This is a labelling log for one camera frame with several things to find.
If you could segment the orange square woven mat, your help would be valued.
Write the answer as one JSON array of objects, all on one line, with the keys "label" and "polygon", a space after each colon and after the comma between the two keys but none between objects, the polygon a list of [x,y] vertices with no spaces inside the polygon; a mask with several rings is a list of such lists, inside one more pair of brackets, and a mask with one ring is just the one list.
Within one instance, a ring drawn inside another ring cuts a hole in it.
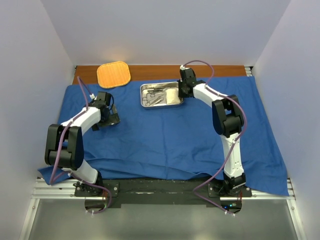
[{"label": "orange square woven mat", "polygon": [[97,82],[104,89],[127,85],[131,81],[129,66],[123,61],[100,65],[96,70]]}]

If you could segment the steel instrument tray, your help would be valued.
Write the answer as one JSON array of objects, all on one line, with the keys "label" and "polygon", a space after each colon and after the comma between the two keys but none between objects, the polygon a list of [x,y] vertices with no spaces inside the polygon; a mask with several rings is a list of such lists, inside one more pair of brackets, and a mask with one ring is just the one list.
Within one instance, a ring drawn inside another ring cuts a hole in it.
[{"label": "steel instrument tray", "polygon": [[170,108],[181,105],[177,81],[146,83],[140,86],[140,103],[145,109]]}]

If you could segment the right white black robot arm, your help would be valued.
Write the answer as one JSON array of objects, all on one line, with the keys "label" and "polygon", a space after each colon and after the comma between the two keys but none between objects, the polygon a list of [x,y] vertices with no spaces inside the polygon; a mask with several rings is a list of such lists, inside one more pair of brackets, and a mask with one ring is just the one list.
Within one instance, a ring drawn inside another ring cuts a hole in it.
[{"label": "right white black robot arm", "polygon": [[213,128],[220,135],[224,154],[222,192],[233,197],[246,184],[240,138],[247,120],[238,97],[220,93],[203,80],[197,80],[192,68],[181,65],[179,73],[178,96],[195,98],[211,107]]}]

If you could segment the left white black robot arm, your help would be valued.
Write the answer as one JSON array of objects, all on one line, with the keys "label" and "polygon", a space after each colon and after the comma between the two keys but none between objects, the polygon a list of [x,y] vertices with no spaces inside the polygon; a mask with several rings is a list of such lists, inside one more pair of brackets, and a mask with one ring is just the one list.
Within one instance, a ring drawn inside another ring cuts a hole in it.
[{"label": "left white black robot arm", "polygon": [[61,124],[48,127],[44,153],[45,163],[52,166],[49,184],[56,183],[62,174],[61,169],[80,181],[79,188],[92,196],[103,196],[107,193],[101,173],[85,160],[83,135],[88,130],[98,131],[100,127],[120,123],[115,100],[111,93],[99,91],[91,94],[81,111]]}]

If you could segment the blue surgical drape cloth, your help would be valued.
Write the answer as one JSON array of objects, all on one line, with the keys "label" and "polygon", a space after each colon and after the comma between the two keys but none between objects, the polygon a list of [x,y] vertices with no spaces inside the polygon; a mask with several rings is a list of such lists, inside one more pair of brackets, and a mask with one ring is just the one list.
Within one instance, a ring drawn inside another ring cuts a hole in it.
[{"label": "blue surgical drape cloth", "polygon": [[[247,129],[240,138],[246,185],[287,196],[286,165],[255,78],[216,77],[209,85],[223,94],[236,95],[246,114]],[[222,179],[219,168],[225,158],[211,108],[198,99],[186,98],[179,106],[147,109],[141,105],[140,87],[139,81],[132,81],[109,90],[120,122],[84,134],[85,160],[105,179]]]}]

